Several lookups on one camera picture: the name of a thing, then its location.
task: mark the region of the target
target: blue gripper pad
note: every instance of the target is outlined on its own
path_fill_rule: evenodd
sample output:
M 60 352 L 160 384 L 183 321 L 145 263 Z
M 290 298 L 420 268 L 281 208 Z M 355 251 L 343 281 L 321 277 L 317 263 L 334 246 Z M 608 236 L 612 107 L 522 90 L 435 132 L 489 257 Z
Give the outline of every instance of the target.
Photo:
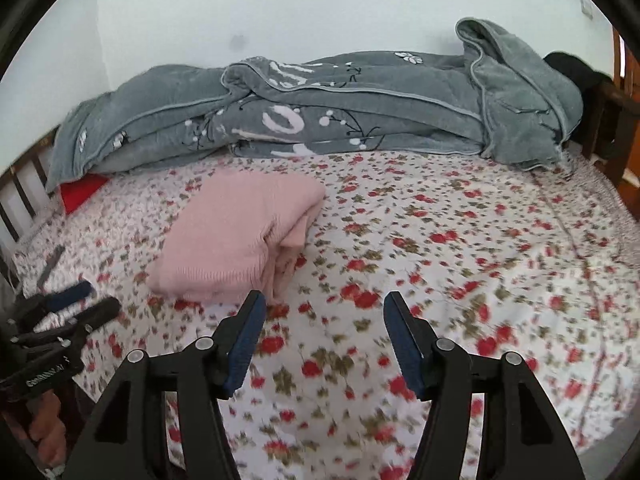
M 383 307 L 386 331 L 398 359 L 400 370 L 407 387 L 421 400 L 427 396 L 427 387 L 422 378 L 423 353 L 418 347 L 407 322 L 412 322 L 409 312 L 399 292 L 386 295 Z
M 238 313 L 223 319 L 213 335 L 222 353 L 226 352 L 227 355 L 228 375 L 222 389 L 229 397 L 244 382 L 266 317 L 265 297 L 261 292 L 252 290 Z
M 49 294 L 47 296 L 47 309 L 50 312 L 59 312 L 64 308 L 77 303 L 80 300 L 84 300 L 88 295 L 94 291 L 94 287 L 87 281 L 82 281 L 70 286 L 66 290 Z

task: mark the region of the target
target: red fabric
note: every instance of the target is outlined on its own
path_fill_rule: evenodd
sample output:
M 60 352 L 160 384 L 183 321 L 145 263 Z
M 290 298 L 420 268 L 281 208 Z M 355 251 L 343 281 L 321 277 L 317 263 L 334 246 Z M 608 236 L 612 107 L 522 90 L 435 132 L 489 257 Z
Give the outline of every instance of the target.
M 70 215 L 108 181 L 109 179 L 105 176 L 89 173 L 75 182 L 60 184 L 60 195 L 62 203 L 65 205 L 65 213 Z

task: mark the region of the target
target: white wall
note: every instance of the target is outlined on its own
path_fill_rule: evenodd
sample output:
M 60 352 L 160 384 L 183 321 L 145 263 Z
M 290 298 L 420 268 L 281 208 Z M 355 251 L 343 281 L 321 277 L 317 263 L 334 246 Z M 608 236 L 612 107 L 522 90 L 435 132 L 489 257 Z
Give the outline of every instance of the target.
M 0 172 L 81 100 L 109 89 L 96 0 L 58 0 L 0 80 Z
M 223 66 L 243 57 L 303 62 L 353 50 L 461 52 L 463 16 L 489 18 L 542 56 L 566 50 L 612 72 L 612 32 L 580 0 L 98 0 L 111 86 L 161 63 Z

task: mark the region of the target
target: pink folded sweater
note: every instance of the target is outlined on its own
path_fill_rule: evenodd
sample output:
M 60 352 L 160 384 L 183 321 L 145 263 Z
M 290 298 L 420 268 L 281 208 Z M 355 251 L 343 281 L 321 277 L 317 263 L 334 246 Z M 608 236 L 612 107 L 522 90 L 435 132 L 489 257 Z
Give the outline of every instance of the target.
M 280 301 L 324 186 L 303 174 L 240 171 L 206 180 L 149 269 L 152 291 L 239 303 L 252 289 Z

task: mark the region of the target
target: bed sheet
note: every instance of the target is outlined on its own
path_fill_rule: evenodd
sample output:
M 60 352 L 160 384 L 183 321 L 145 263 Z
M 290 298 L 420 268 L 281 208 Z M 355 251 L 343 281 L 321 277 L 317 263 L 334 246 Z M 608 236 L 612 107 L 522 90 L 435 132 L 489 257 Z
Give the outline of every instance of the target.
M 373 152 L 291 160 L 208 158 L 117 176 L 18 253 L 33 292 L 43 254 L 66 251 L 47 288 L 78 278 L 119 298 L 117 322 L 83 351 L 78 383 L 98 399 L 123 357 L 177 351 L 236 306 L 152 294 L 145 280 L 172 222 L 220 168 L 310 174 L 327 197 L 286 302 L 270 305 L 242 389 L 221 411 L 242 478 L 395 480 L 411 467 L 429 404 L 402 379 L 381 300 L 467 351 L 521 353 L 580 452 L 635 399 L 640 346 L 638 228 L 591 166 L 520 173 L 478 157 Z M 173 459 L 182 461 L 175 399 Z M 482 397 L 472 403 L 463 475 L 475 475 Z

